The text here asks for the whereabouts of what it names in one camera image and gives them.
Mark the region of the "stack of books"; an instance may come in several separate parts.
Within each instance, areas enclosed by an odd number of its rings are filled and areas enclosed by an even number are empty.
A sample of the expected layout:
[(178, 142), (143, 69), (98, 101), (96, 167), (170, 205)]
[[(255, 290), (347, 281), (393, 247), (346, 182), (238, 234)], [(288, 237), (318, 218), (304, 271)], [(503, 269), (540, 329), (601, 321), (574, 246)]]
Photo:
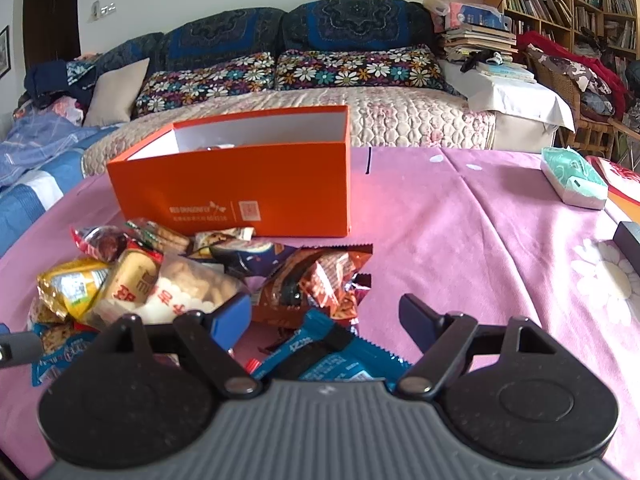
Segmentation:
[(461, 73), (476, 70), (490, 78), (535, 81), (535, 75), (525, 65), (514, 62), (518, 49), (512, 32), (462, 24), (442, 32), (439, 47), (447, 61), (459, 65)]

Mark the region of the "white draped side table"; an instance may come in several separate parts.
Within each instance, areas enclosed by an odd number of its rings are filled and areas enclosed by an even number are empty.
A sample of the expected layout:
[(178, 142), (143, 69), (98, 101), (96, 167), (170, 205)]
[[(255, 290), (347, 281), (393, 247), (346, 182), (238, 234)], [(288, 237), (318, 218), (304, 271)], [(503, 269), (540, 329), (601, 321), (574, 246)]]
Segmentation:
[(439, 65), (448, 84), (466, 97), (472, 112), (495, 115), (494, 150), (539, 153), (553, 145), (561, 129), (575, 131), (567, 102), (536, 80), (485, 76), (477, 70), (461, 73), (448, 61)]

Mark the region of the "green tissue pack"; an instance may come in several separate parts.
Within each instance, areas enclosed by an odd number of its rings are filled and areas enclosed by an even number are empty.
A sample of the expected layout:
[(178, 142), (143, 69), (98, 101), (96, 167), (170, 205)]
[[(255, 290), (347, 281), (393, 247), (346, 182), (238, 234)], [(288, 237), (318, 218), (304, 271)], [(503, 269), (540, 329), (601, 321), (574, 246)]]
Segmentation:
[(565, 205), (591, 210), (605, 207), (608, 185), (572, 148), (543, 148), (540, 169)]

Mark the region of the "brown red snack packet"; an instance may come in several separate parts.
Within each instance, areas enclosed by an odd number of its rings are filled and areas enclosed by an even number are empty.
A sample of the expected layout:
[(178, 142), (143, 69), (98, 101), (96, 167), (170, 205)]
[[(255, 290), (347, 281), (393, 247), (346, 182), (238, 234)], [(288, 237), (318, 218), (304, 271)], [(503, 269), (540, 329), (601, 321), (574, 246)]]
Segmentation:
[(294, 330), (308, 311), (318, 310), (355, 328), (359, 304), (371, 289), (371, 277), (361, 269), (372, 256), (371, 244), (295, 249), (254, 295), (252, 320)]

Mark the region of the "blue striped blanket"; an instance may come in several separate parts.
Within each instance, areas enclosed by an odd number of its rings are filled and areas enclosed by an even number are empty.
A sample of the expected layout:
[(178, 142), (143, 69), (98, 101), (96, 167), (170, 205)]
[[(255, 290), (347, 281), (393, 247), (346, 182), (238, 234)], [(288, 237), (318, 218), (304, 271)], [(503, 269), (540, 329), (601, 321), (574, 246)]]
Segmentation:
[(78, 126), (47, 112), (14, 122), (1, 142), (1, 251), (85, 177), (82, 155), (116, 128)]

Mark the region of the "blue snack wrapper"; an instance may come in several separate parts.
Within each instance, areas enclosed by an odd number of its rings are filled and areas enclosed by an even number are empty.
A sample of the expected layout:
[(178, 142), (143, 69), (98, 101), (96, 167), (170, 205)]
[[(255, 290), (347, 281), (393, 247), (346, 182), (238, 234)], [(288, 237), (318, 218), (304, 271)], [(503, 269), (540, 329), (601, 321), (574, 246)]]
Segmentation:
[(302, 327), (250, 374), (260, 380), (370, 382), (393, 389), (410, 363), (318, 310), (306, 313)]

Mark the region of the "small framed picture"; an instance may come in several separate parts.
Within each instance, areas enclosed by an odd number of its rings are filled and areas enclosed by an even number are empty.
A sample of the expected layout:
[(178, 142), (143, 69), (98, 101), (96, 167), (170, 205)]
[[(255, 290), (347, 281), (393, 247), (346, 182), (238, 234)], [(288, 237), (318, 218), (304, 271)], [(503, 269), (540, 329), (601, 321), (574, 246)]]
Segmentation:
[(11, 69), (10, 26), (0, 32), (0, 78)]

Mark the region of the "floral cushion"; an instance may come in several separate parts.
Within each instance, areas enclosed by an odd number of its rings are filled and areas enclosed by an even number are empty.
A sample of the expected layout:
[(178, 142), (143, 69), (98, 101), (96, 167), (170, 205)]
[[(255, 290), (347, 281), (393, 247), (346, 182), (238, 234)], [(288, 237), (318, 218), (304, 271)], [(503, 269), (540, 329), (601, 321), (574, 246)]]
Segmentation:
[(193, 70), (154, 73), (134, 101), (132, 114), (142, 117), (224, 96), (271, 90), (276, 60), (259, 52)]
[(382, 51), (287, 50), (277, 60), (277, 90), (400, 87), (446, 91), (447, 83), (424, 44)]

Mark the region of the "dark purple snack packet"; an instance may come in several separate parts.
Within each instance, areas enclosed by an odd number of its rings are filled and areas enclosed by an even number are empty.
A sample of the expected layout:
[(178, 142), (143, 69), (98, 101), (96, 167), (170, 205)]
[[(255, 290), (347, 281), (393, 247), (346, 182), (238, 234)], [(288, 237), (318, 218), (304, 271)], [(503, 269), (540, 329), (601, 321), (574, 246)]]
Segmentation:
[(269, 278), (285, 263), (296, 248), (266, 240), (221, 240), (209, 246), (212, 257), (224, 264), (232, 274), (243, 278)]

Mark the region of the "yellow snack bag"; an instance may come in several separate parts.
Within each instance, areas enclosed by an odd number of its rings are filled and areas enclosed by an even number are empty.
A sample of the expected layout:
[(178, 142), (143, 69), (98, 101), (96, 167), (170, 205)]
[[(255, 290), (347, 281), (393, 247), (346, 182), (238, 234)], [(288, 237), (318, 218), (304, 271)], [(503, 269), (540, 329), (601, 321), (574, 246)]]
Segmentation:
[(111, 265), (83, 258), (58, 264), (37, 276), (38, 294), (59, 318), (80, 321), (92, 307)]

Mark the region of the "black box on table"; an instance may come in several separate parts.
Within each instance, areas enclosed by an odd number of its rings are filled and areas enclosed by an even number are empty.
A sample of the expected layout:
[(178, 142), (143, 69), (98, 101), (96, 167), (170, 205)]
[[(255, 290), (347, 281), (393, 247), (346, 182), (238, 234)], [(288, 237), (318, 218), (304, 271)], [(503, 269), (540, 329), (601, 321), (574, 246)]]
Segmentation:
[(638, 223), (621, 221), (614, 233), (613, 242), (628, 260), (634, 272), (640, 274), (640, 226)]

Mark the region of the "white biscuit snack bag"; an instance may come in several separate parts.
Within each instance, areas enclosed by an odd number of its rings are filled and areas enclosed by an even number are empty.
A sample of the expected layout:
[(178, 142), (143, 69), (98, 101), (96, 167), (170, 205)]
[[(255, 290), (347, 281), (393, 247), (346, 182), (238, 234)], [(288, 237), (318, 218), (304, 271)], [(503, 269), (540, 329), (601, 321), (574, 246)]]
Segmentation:
[(245, 285), (231, 275), (175, 254), (162, 260), (127, 249), (108, 274), (80, 322), (103, 330), (124, 315), (145, 325), (167, 324), (190, 311), (213, 313)]

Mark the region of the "right floral cushion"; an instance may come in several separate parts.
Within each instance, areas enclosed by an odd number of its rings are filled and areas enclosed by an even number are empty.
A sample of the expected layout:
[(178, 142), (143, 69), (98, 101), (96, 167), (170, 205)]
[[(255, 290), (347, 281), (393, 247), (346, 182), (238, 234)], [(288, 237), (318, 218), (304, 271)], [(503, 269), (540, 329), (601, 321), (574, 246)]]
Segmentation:
[(447, 83), (424, 44), (382, 51), (287, 50), (277, 60), (277, 90), (400, 87), (446, 91)]

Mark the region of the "clear bag dried dates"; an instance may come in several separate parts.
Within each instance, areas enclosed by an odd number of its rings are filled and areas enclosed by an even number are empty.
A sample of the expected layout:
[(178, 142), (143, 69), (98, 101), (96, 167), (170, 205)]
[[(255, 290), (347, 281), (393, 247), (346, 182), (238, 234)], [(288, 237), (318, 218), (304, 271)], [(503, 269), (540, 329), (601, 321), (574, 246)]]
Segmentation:
[(127, 235), (117, 226), (93, 226), (70, 232), (83, 254), (105, 263), (116, 261), (127, 247)]

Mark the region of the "cracker packet red green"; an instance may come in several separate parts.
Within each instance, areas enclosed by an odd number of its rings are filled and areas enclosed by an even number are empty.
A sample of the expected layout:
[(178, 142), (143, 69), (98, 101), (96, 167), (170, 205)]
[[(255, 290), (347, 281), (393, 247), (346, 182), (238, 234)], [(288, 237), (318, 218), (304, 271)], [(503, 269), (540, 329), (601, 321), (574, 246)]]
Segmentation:
[(154, 221), (137, 218), (127, 220), (125, 224), (137, 240), (156, 252), (174, 252), (183, 255), (192, 247), (190, 237), (168, 229), (166, 226), (161, 226)]

